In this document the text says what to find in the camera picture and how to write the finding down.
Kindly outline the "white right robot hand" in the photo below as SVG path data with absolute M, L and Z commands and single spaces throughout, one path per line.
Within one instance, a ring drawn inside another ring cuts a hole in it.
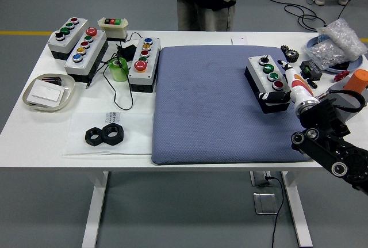
M 292 100 L 294 106 L 318 104 L 318 99 L 314 97 L 313 92 L 304 79 L 297 74 L 296 69 L 283 60 L 278 60 L 278 63 L 285 72 L 287 85 L 290 90 L 258 93 L 258 100 L 271 104 L 281 104 Z

